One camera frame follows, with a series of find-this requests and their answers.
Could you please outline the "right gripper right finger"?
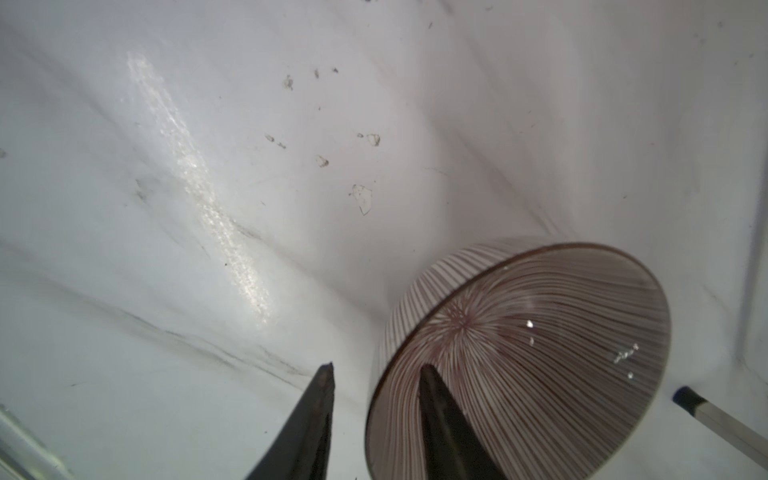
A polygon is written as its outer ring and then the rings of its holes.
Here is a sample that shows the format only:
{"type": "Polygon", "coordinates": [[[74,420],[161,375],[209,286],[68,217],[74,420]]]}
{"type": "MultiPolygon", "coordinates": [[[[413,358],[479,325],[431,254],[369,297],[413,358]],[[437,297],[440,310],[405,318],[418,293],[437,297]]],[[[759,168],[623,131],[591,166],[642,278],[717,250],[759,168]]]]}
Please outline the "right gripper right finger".
{"type": "Polygon", "coordinates": [[[506,479],[430,364],[420,369],[419,407],[428,479],[506,479]]]}

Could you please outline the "pink glass bowl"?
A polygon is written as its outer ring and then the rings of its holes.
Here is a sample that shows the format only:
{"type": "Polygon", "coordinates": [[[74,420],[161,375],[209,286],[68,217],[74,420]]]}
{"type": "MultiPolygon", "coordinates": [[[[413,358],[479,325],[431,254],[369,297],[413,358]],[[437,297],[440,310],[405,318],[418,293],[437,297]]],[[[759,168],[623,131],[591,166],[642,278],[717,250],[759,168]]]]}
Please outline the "pink glass bowl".
{"type": "Polygon", "coordinates": [[[671,344],[653,273],[602,244],[489,240],[406,289],[374,356],[364,450],[375,479],[423,479],[418,383],[436,368],[510,479],[587,479],[642,421],[671,344]]]}

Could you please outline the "steel two-tier dish rack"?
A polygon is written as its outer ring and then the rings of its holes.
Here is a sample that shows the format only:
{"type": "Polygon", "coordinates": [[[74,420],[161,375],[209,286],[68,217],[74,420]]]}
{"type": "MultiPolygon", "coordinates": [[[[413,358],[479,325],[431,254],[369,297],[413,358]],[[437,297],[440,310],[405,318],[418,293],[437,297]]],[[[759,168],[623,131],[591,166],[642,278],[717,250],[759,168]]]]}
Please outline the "steel two-tier dish rack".
{"type": "Polygon", "coordinates": [[[753,462],[767,469],[767,439],[688,386],[679,388],[673,402],[753,462]]]}

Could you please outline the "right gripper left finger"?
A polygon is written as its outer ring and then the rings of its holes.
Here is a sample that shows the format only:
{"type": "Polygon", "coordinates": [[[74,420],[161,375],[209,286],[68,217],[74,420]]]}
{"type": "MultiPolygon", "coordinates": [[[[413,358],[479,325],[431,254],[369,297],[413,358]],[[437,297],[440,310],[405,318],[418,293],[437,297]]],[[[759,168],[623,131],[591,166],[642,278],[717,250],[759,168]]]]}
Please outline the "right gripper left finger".
{"type": "Polygon", "coordinates": [[[335,399],[334,367],[321,365],[248,480],[325,480],[335,399]]]}

